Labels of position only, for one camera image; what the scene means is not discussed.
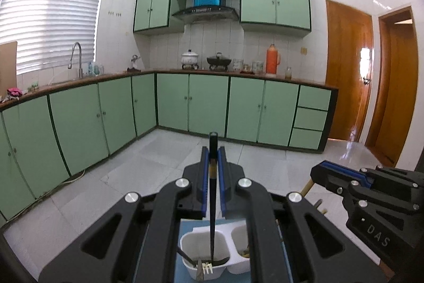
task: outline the white pot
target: white pot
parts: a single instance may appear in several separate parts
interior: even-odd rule
[[[191,49],[181,55],[181,64],[183,65],[196,65],[198,60],[199,55],[197,53],[191,52]]]

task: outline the white plastic container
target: white plastic container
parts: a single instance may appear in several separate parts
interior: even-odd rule
[[[238,254],[248,245],[246,221],[219,224],[215,227],[214,259],[230,259],[224,264],[213,267],[213,273],[204,275],[205,280],[220,277],[225,269],[234,275],[250,271],[250,259]],[[193,260],[210,257],[210,228],[195,227],[192,232],[186,233],[180,240],[181,249]],[[190,263],[183,259],[190,276],[196,279],[196,271]]]

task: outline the kitchen countertop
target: kitchen countertop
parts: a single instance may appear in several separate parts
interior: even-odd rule
[[[54,92],[59,92],[62,90],[76,88],[80,86],[86,86],[88,84],[104,82],[107,80],[115,80],[115,79],[123,78],[123,77],[145,75],[145,74],[149,74],[153,72],[246,77],[246,78],[256,78],[256,79],[262,79],[262,80],[272,80],[272,81],[278,81],[278,82],[288,82],[288,83],[301,84],[301,85],[312,86],[312,87],[315,86],[315,87],[330,89],[330,90],[337,89],[333,86],[330,86],[327,84],[315,83],[311,80],[301,80],[301,79],[295,79],[295,78],[288,80],[283,75],[269,75],[265,73],[251,75],[251,74],[243,74],[239,72],[210,71],[210,70],[145,69],[143,71],[137,71],[137,72],[123,71],[123,72],[118,72],[115,74],[104,74],[104,75],[96,76],[96,77],[85,77],[81,79],[65,81],[59,84],[53,84],[50,86],[41,86],[38,90],[35,90],[33,92],[28,92],[27,94],[23,95],[21,98],[19,98],[19,100],[12,100],[12,101],[6,101],[5,103],[0,103],[0,111],[8,109],[24,101],[35,99],[37,97],[51,94]]]

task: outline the drawer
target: drawer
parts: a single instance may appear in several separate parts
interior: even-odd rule
[[[327,112],[309,108],[297,108],[294,127],[322,131]]]
[[[322,132],[312,130],[302,130],[294,128],[290,138],[290,147],[300,147],[304,149],[318,149]]]
[[[300,86],[298,106],[326,111],[330,103],[331,90]]]

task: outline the metal bolt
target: metal bolt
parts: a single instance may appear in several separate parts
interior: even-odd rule
[[[127,203],[134,203],[138,200],[138,194],[135,192],[130,192],[125,195],[125,201]]]
[[[292,192],[289,194],[289,200],[293,203],[298,203],[302,200],[302,195],[297,192]]]
[[[175,185],[177,185],[178,187],[181,187],[181,188],[187,187],[189,183],[190,183],[190,181],[188,181],[188,179],[186,179],[186,178],[179,178],[175,181]]]
[[[248,188],[248,187],[251,187],[252,181],[248,178],[241,178],[238,181],[238,184],[239,184],[240,187]]]

